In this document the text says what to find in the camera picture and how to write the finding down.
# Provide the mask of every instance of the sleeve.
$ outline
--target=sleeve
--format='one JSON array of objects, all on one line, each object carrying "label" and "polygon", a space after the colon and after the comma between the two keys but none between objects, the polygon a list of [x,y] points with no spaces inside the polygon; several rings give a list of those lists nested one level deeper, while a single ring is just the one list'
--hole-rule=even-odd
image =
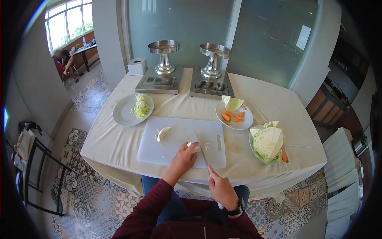
[{"label": "sleeve", "polygon": [[134,207],[112,239],[149,238],[174,190],[163,179]]},{"label": "sleeve", "polygon": [[248,215],[243,212],[238,218],[229,218],[227,216],[227,224],[230,228],[235,228],[241,231],[251,238],[262,239],[261,235],[257,232],[257,229]]}]

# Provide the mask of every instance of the knife blade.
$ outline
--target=knife blade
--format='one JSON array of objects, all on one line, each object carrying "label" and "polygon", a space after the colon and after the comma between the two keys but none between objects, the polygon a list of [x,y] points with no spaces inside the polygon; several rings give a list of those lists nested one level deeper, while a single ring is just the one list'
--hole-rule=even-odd
[{"label": "knife blade", "polygon": [[208,162],[207,162],[206,156],[205,156],[205,154],[204,154],[202,144],[200,143],[200,139],[199,139],[199,136],[198,136],[197,134],[196,134],[196,137],[197,137],[197,140],[199,141],[199,144],[200,144],[200,150],[202,151],[203,158],[204,158],[204,162],[206,163],[206,167],[207,167],[207,170],[208,170]]},{"label": "knife blade", "polygon": [[[197,137],[197,140],[200,144],[200,150],[202,151],[203,159],[204,159],[204,162],[206,163],[208,174],[210,174],[210,171],[208,170],[208,162],[207,162],[206,156],[204,155],[204,151],[203,151],[203,146],[202,146],[202,143],[200,142],[200,139],[199,139],[199,136],[197,135],[197,133],[196,133],[196,137]],[[217,202],[217,204],[221,210],[224,209],[224,206],[220,202]]]}]

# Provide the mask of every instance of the frosted glass panel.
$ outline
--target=frosted glass panel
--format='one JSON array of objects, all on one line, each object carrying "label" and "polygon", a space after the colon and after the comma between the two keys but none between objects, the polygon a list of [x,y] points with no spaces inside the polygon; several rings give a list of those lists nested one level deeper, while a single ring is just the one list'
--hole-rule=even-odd
[{"label": "frosted glass panel", "polygon": [[243,0],[227,71],[289,87],[317,10],[316,0]]},{"label": "frosted glass panel", "polygon": [[148,66],[159,62],[147,45],[175,40],[180,50],[169,55],[172,64],[204,67],[208,57],[199,52],[202,43],[225,45],[234,0],[130,0],[129,37],[133,58],[146,57]]}]

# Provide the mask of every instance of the maroon sweater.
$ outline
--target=maroon sweater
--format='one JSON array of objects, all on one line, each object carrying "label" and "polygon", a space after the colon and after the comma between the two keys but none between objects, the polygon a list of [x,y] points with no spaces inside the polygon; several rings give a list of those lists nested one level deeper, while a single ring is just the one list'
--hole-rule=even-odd
[{"label": "maroon sweater", "polygon": [[127,238],[262,238],[244,212],[238,218],[227,217],[228,226],[221,226],[203,219],[165,221],[159,226],[157,218],[169,202],[174,190],[160,180],[134,207],[112,239]]}]

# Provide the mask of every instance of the person's left hand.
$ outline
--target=person's left hand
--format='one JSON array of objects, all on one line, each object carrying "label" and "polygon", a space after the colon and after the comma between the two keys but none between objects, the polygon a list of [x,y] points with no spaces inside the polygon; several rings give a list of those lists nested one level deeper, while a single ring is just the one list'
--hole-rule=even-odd
[{"label": "person's left hand", "polygon": [[187,142],[182,144],[176,153],[175,157],[172,159],[170,163],[170,167],[168,168],[165,175],[162,177],[164,181],[166,181],[171,186],[175,186],[176,182],[180,179],[180,177],[190,170],[195,164],[196,161],[196,153],[192,153],[194,149],[199,146],[198,142],[192,143],[189,147],[187,147]]}]

